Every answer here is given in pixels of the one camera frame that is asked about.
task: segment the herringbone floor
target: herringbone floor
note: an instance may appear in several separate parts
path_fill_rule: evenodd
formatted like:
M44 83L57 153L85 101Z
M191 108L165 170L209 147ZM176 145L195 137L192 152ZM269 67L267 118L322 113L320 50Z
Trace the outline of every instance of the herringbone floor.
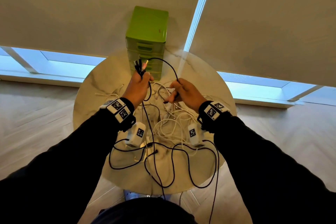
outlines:
M72 132L77 88L0 82L0 179L26 165ZM247 126L319 176L336 191L336 107L319 104L288 110L238 105ZM182 207L207 223L214 183L182 195ZM90 223L100 209L122 202L123 191L101 179L79 223ZM179 195L172 201L178 202ZM212 223L252 223L228 166L219 172Z

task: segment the qr code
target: qr code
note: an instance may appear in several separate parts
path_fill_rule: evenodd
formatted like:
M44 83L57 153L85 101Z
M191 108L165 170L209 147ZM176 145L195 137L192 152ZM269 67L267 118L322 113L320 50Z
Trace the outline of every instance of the qr code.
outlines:
M190 137L195 136L196 135L195 129L193 128L192 130L189 130L189 134L190 134Z
M209 111L207 112L207 114L212 118L217 112L213 109L210 108Z
M144 131L141 128L138 128L138 132L136 135L142 137L144 135Z
M224 106L221 105L220 103L216 103L216 104L214 104L214 106L217 107L218 109L224 108Z
M117 111L123 107L122 104L120 104L118 101L114 102L113 104L111 104L111 106L113 106Z
M120 111L120 116L123 118L123 120L128 116L128 113L126 112L125 109L122 109Z

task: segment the wrist-mounted tracker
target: wrist-mounted tracker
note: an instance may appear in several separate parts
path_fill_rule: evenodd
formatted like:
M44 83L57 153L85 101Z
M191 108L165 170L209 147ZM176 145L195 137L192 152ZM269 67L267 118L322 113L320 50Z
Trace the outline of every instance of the wrist-mounted tracker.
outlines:
M197 118L198 122L202 125L201 128L210 133L215 132L216 120L221 115L221 113L230 111L222 103L218 101L208 102L204 111L199 112Z
M120 130L123 132L126 132L136 122L136 118L120 98L107 101L105 104L102 104L99 109L109 110L120 123Z

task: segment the black sleeve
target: black sleeve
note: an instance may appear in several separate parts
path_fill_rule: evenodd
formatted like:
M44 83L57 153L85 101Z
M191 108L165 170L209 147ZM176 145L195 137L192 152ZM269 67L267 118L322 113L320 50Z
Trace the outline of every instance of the black sleeve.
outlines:
M132 103L122 100L133 113ZM69 137L1 180L2 218L12 223L76 224L95 191L119 127L114 115L101 109Z
M203 120L208 104L199 108ZM253 223L336 223L336 193L307 168L229 112L212 124L214 143Z

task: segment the marble table top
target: marble table top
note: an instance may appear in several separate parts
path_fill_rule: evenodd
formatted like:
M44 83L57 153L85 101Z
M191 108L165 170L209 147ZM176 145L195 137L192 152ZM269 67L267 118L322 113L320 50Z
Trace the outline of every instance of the marble table top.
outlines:
M219 100L230 109L233 115L237 115L236 106L229 88L220 75L210 65L191 53L169 47L165 50L164 60L174 67L179 77L192 82L202 94L207 95L207 99ZM113 53L112 56L97 65L79 88L73 108L73 128L77 129L85 120L98 111L101 104L105 103L107 100L115 98L115 95L110 94L116 93L121 96L125 91L130 78L131 72L126 50ZM160 82L169 86L170 81L175 79L176 77L173 70L164 63ZM161 119L164 119L166 110L163 101L160 96L155 96L154 94L154 90L157 90L158 87L158 85L153 85L152 96L148 102L145 102L145 104L156 105L160 109ZM163 88L161 88L159 92L163 97L167 96L166 90ZM184 103L181 103L180 107L190 110ZM184 138L184 140L187 140L187 126L191 122L191 120L188 120L190 119L190 116L181 115L179 117L181 125L176 124L174 121L162 121L162 127L159 129L160 124L157 124L159 115L157 108L154 106L146 106L145 108L149 113L152 126L155 127L155 125L157 125L155 127L157 133L154 135L154 141L173 147L181 141L181 137ZM143 122L146 125L147 130L145 131L145 134L149 136L148 140L152 141L151 132L148 130L149 125L142 107L138 107L134 115L137 121ZM120 132L117 141L126 138L126 135L126 133ZM206 132L205 139L213 141L213 134ZM216 153L214 146L209 142L207 142L205 146ZM129 146L126 146L124 142L119 142L116 147L123 150L131 149ZM155 149L158 150L158 153L155 154L157 172L163 186L167 186L174 178L171 150L160 145L155 145ZM189 150L186 146L184 146L183 149L189 154L190 172L194 183L197 185L203 184L207 179L212 177L214 173L214 154L209 150ZM152 152L153 147L144 152L144 157L139 164L123 170L111 169L107 156L102 175L120 188L142 194L161 195L161 187L156 184L145 170L144 159ZM113 167L129 166L141 158L141 153L142 150L120 152L113 149L111 154L111 164ZM220 166L222 166L225 160L221 154L219 155ZM187 155L182 151L174 151L173 160L175 179L170 187L164 189L166 194L178 193L194 187L189 177ZM146 166L150 171L150 174L158 181L159 179L154 169L153 155L147 158Z

